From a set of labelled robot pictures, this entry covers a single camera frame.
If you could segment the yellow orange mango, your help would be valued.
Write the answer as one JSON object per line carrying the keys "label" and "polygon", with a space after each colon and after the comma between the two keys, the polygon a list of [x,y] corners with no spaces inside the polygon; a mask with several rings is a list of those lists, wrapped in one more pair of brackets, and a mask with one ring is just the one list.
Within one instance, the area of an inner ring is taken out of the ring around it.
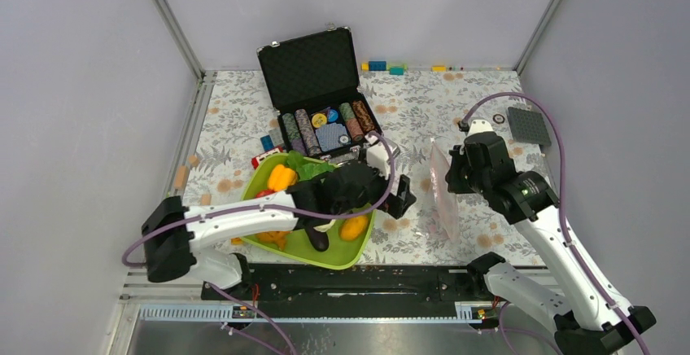
{"label": "yellow orange mango", "polygon": [[339,237],[342,241],[354,241],[369,228],[369,217],[361,215],[345,220],[339,229]]}

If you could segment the clear pink zip top bag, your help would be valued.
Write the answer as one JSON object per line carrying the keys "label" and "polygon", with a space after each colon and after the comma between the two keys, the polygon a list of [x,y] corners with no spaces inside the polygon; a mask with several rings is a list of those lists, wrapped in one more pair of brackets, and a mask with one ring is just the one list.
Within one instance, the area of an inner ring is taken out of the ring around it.
{"label": "clear pink zip top bag", "polygon": [[450,170],[450,163],[434,138],[430,143],[430,191],[433,194],[435,216],[448,238],[459,242],[461,229],[457,197],[448,191],[448,182],[445,179]]}

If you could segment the yellow bell pepper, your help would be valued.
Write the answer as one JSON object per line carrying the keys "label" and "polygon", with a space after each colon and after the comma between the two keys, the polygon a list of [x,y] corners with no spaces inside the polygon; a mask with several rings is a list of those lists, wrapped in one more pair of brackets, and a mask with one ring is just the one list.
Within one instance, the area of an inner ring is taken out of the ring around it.
{"label": "yellow bell pepper", "polygon": [[298,174],[291,168],[283,164],[278,164],[273,168],[269,174],[267,181],[267,188],[274,191],[284,191],[289,186],[294,185],[298,181]]}

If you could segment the red tomato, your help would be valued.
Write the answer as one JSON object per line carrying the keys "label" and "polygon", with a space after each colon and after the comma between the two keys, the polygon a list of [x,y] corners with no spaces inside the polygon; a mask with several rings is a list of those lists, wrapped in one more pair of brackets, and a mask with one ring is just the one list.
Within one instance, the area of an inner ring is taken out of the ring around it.
{"label": "red tomato", "polygon": [[265,197],[265,196],[268,196],[268,195],[272,195],[272,194],[274,194],[274,193],[275,193],[274,190],[271,190],[271,189],[264,189],[264,190],[258,192],[258,193],[255,195],[255,197],[256,197],[256,198],[261,198],[261,197]]}

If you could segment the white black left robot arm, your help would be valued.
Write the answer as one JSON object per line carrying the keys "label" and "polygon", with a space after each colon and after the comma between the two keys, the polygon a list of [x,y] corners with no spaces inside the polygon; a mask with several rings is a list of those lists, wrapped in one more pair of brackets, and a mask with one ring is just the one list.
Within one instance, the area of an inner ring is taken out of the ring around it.
{"label": "white black left robot arm", "polygon": [[185,206],[179,195],[163,199],[144,221],[139,241],[146,277],[167,283],[188,277],[213,284],[234,299],[252,288],[245,258],[215,244],[268,231],[313,230],[379,210],[399,219],[416,202],[409,178],[395,175],[395,153],[380,134],[365,160],[350,160],[284,191],[220,206]]}

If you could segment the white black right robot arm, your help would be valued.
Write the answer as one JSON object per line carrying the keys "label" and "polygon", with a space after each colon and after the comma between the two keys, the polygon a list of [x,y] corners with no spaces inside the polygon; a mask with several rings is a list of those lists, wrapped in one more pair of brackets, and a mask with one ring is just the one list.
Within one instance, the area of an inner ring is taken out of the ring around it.
{"label": "white black right robot arm", "polygon": [[518,307],[552,334],[563,354],[613,354],[640,339],[657,322],[653,312],[623,296],[581,247],[545,178],[516,169],[489,121],[462,121],[459,128],[465,139],[449,152],[448,191],[484,198],[538,252],[561,289],[546,288],[488,252],[468,265],[470,295]]}

